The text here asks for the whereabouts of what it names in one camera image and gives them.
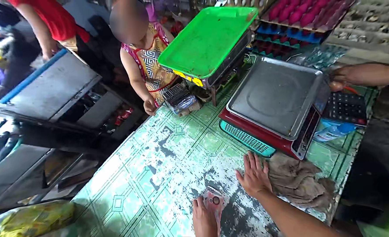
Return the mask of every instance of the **green plastic tray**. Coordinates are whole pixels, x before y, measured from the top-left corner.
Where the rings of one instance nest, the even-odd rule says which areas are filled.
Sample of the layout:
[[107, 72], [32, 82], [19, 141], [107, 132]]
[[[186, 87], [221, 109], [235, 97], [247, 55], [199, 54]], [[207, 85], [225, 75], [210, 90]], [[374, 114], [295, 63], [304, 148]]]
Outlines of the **green plastic tray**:
[[195, 78], [208, 78], [257, 14], [257, 8], [204, 8], [161, 53], [158, 62]]
[[257, 154], [260, 154], [264, 157], [271, 157], [275, 153], [275, 148], [267, 145], [266, 143], [256, 139], [255, 137], [250, 136], [249, 134], [243, 132], [242, 130], [232, 126], [226, 121], [221, 120], [219, 122], [219, 127], [226, 132], [231, 137], [234, 137], [239, 142], [243, 143], [246, 147], [250, 148]]

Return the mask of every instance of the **red shirt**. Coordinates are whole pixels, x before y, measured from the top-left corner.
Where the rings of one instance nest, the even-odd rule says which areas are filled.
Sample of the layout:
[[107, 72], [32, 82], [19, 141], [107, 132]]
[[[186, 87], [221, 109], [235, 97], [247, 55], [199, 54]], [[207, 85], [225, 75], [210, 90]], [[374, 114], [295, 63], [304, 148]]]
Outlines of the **red shirt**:
[[47, 24], [51, 37], [63, 41], [78, 34], [84, 42], [89, 40], [89, 33], [76, 25], [75, 19], [56, 0], [8, 0], [14, 7], [21, 3], [29, 4]]

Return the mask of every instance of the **floral dress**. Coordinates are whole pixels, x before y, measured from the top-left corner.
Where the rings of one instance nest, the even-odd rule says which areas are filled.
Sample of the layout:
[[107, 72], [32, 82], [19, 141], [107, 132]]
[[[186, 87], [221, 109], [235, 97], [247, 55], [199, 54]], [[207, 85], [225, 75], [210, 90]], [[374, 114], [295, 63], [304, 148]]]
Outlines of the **floral dress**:
[[128, 52], [136, 61], [145, 81], [145, 86], [154, 97], [156, 106], [159, 107], [164, 102], [162, 95], [178, 76], [158, 63], [158, 57], [170, 43], [161, 24], [151, 22], [149, 23], [149, 30], [154, 34], [154, 40], [148, 50], [125, 43], [121, 44], [121, 48]]

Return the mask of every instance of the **teal plastic basket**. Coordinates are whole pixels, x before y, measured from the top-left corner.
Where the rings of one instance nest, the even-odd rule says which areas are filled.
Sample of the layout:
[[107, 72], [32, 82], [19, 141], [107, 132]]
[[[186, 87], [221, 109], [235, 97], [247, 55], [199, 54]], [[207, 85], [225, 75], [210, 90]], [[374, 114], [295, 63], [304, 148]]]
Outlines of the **teal plastic basket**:
[[250, 136], [249, 134], [232, 126], [226, 121], [221, 120], [219, 122], [219, 127], [222, 129], [222, 131], [226, 132], [231, 137], [234, 137], [255, 153], [260, 154], [264, 157], [271, 157], [272, 154], [276, 151], [271, 146], [267, 145], [266, 143], [263, 143], [255, 137]]

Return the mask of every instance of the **green tiled counter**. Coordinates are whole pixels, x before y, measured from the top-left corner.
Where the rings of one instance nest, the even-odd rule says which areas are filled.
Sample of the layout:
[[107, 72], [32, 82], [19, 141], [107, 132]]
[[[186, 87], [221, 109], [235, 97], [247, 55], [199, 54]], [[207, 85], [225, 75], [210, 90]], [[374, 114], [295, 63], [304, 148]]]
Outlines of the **green tiled counter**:
[[[371, 109], [377, 91], [356, 88]], [[90, 236], [194, 236], [191, 199], [205, 186], [221, 191], [227, 202], [221, 226], [223, 236], [281, 236], [259, 204], [248, 197], [235, 179], [248, 150], [218, 126], [218, 114], [234, 88], [188, 116], [178, 117], [162, 106], [124, 141], [94, 177], [76, 195], [76, 220]], [[311, 144], [307, 159], [336, 183], [329, 209], [303, 209], [330, 223], [363, 130], [330, 143]]]

